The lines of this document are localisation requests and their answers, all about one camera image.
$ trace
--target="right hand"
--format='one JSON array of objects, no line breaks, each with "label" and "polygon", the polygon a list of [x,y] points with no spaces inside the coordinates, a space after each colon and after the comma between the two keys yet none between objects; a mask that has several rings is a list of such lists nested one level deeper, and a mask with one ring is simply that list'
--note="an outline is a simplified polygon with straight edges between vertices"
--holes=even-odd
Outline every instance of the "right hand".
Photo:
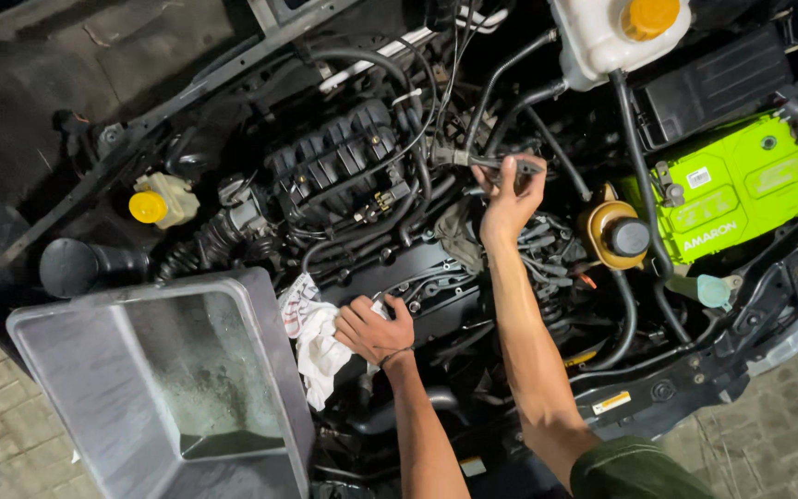
[{"label": "right hand", "polygon": [[[516,160],[535,163],[543,171],[532,175],[522,192],[516,194]],[[479,235],[485,251],[492,253],[495,249],[510,245],[516,247],[516,239],[525,227],[535,210],[544,200],[544,182],[547,178],[547,161],[528,154],[516,154],[504,158],[501,165],[501,187],[495,186],[486,175],[486,169],[479,165],[471,166],[472,175],[490,198],[489,208],[482,218]]]},{"label": "right hand", "polygon": [[384,301],[393,307],[395,321],[388,321],[371,310],[374,302],[368,297],[356,298],[349,306],[342,306],[340,316],[334,320],[338,329],[334,337],[374,366],[380,366],[390,354],[394,356],[387,365],[400,356],[413,355],[405,350],[414,343],[414,325],[405,302],[390,295],[384,295]]}]

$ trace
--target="green sleeve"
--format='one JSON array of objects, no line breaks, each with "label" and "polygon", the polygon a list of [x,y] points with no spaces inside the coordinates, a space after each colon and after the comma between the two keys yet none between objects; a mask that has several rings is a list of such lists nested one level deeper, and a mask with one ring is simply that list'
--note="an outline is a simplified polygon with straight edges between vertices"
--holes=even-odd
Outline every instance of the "green sleeve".
[{"label": "green sleeve", "polygon": [[713,493],[646,438],[602,442],[571,470],[574,499],[708,499]]}]

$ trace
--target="white rag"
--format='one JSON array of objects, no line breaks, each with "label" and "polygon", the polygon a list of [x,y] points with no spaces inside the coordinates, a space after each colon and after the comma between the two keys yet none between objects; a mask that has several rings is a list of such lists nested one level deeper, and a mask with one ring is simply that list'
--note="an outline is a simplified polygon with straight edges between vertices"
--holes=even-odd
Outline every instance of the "white rag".
[{"label": "white rag", "polygon": [[[307,403],[317,411],[326,408],[326,400],[334,392],[334,375],[349,362],[353,351],[334,339],[337,306],[314,300],[319,289],[309,274],[301,274],[279,297],[279,312],[288,337],[297,339],[297,370],[307,388]],[[383,303],[371,308],[384,319]]]}]

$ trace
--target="car battery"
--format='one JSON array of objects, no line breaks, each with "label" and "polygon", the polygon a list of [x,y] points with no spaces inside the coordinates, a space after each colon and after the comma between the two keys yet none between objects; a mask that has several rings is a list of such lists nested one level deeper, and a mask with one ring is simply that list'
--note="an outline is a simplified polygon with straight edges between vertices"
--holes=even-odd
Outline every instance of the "car battery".
[{"label": "car battery", "polygon": [[[653,189],[660,234],[677,264],[744,243],[798,216],[798,143],[780,118],[762,116],[667,163],[661,175],[683,188],[681,196],[666,202],[655,172]],[[642,214],[636,177],[624,178],[621,188]]]}]

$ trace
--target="brake fluid reservoir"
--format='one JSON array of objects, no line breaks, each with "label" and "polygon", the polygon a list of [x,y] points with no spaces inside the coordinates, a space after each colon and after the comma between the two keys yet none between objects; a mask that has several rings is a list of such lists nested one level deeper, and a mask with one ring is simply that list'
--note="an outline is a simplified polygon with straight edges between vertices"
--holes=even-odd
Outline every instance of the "brake fluid reservoir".
[{"label": "brake fluid reservoir", "polygon": [[181,178],[156,172],[141,175],[135,182],[137,193],[128,201],[131,216],[161,229],[189,222],[196,216],[199,200],[192,187]]},{"label": "brake fluid reservoir", "polygon": [[615,69],[632,71],[673,50],[692,22],[688,0],[550,0],[560,24],[560,65],[587,91]]}]

